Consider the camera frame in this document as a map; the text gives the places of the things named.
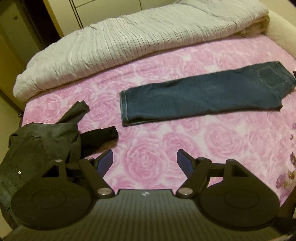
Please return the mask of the cream bed headboard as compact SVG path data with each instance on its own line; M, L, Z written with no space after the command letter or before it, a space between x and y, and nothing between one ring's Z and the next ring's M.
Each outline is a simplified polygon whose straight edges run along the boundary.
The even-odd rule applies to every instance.
M288 52L293 58L296 57L295 26L273 11L269 11L269 24L265 31L269 39Z

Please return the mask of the black jacket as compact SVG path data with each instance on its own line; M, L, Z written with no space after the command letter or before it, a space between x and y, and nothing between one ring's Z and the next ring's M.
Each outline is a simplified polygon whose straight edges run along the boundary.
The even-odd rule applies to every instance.
M89 111L85 101L77 101L56 123L29 123L10 135L1 163L1 213L11 229L17 226L13 195L51 161L76 163L118 139L115 126L79 133L78 123Z

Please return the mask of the blue denim jeans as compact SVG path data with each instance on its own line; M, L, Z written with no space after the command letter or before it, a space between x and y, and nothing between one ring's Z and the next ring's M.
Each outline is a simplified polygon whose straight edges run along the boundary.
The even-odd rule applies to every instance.
M120 93L123 126L240 110L280 110L295 73L279 61L130 88Z

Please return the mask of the cream wardrobe with black lines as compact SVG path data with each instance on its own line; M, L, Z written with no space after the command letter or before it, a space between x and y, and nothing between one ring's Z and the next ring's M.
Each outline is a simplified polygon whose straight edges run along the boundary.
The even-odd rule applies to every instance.
M145 9L172 4L174 1L147 0L47 0L46 9L60 37L107 18L133 14Z

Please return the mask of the white rolled duvet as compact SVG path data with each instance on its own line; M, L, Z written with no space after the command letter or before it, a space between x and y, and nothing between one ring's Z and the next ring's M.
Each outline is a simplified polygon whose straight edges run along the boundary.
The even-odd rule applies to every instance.
M76 30L38 52L16 77L19 101L140 57L240 33L266 30L269 10L260 1L176 1L108 18Z

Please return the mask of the wooden room door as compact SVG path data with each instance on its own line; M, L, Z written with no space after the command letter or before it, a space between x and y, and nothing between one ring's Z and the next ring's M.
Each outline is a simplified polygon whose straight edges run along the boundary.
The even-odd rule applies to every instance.
M1 1L1 34L23 66L43 49L22 1Z

